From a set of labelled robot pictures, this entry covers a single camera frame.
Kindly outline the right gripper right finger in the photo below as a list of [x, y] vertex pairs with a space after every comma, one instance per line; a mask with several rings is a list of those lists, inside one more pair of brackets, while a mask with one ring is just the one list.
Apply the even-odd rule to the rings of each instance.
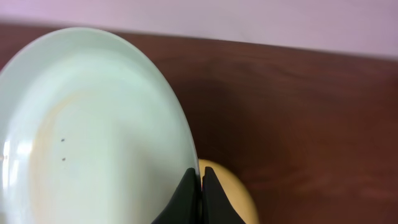
[[205, 167], [202, 178], [204, 224], [245, 224], [229, 202], [214, 170]]

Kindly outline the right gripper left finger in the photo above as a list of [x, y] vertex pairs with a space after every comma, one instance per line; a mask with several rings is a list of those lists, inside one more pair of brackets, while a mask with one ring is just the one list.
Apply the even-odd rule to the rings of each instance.
[[152, 224], [196, 224], [200, 198], [197, 173], [188, 168], [167, 206]]

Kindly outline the yellow plate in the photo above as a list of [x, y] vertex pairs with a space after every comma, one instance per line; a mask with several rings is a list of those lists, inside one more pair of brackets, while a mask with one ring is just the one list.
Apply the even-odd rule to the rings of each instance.
[[206, 160], [198, 160], [200, 176], [205, 175], [205, 167], [211, 167], [229, 202], [246, 224], [260, 224], [256, 205], [249, 191], [238, 177], [222, 165]]

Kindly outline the light blue plate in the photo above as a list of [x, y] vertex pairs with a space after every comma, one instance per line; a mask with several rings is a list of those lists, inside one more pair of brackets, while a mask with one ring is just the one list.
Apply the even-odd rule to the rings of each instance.
[[150, 223], [197, 166], [169, 83], [114, 34], [54, 31], [1, 70], [2, 223]]

